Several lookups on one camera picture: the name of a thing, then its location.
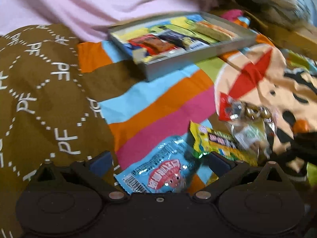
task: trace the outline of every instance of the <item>metal bolt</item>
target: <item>metal bolt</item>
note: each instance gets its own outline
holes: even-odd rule
[[[163,202],[163,201],[164,201],[164,198],[156,198],[156,201],[157,201],[157,202]]]
[[[208,191],[199,191],[196,193],[196,197],[202,200],[206,200],[211,197],[211,194]]]
[[[109,193],[109,198],[112,200],[120,200],[124,198],[124,193],[121,191],[113,191]]]

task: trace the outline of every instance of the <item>yellow snack package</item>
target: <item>yellow snack package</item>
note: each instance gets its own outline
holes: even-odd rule
[[[247,151],[240,151],[239,145],[232,135],[210,129],[191,121],[190,131],[194,136],[194,157],[201,158],[215,151],[225,158],[235,161],[243,160],[251,166],[257,166],[257,158]]]

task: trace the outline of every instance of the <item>orange nose print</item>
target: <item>orange nose print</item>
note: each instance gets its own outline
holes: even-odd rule
[[[306,120],[299,119],[293,125],[293,133],[294,135],[297,133],[309,132],[309,124]]]

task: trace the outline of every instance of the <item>red logo on blue package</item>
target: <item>red logo on blue package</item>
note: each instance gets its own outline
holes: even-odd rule
[[[148,187],[158,190],[163,185],[175,188],[181,182],[181,164],[178,159],[162,162],[154,171],[151,172]]]

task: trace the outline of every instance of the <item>brown patterned fabric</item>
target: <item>brown patterned fabric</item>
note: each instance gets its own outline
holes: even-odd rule
[[[77,44],[63,25],[27,26],[0,38],[0,229],[6,237],[21,234],[15,203],[42,162],[66,166],[114,151],[110,129],[82,86]],[[113,174],[112,168],[104,176],[112,185]]]

